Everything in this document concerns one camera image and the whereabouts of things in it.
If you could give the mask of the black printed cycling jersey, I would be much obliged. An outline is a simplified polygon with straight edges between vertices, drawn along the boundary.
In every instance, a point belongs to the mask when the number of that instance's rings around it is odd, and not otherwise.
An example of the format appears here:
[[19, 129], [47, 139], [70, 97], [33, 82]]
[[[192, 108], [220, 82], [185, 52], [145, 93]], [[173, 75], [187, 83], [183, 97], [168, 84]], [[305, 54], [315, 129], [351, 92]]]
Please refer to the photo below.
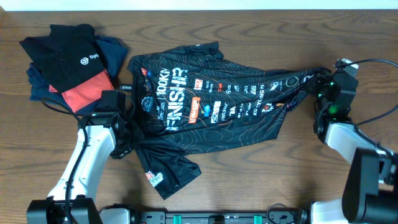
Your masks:
[[136, 55], [134, 122], [143, 139], [136, 154], [150, 184], [169, 198], [201, 170], [190, 154], [249, 146], [278, 137], [288, 112], [321, 72], [261, 70], [226, 60], [217, 42]]

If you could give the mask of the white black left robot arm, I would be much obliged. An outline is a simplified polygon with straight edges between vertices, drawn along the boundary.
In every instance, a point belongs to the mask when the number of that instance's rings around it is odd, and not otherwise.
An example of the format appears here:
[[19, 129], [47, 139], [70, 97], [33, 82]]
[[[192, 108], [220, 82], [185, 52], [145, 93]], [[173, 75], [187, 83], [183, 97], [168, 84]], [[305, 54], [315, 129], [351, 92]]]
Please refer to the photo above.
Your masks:
[[118, 112], [97, 112], [79, 120], [78, 139], [68, 165], [47, 198], [31, 201], [26, 219], [34, 223], [139, 223], [139, 212], [114, 204], [98, 210], [96, 193], [108, 158], [121, 159], [143, 135]]

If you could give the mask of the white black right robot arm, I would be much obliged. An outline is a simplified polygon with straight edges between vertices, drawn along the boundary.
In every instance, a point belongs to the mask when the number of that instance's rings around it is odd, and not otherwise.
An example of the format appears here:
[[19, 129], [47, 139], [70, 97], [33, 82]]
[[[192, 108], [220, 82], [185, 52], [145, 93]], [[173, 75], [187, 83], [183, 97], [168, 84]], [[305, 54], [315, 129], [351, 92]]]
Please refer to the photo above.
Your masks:
[[397, 223], [397, 154], [349, 118], [355, 75], [338, 69], [303, 79], [305, 91], [316, 98], [315, 134], [351, 166], [342, 197], [311, 204], [309, 223]]

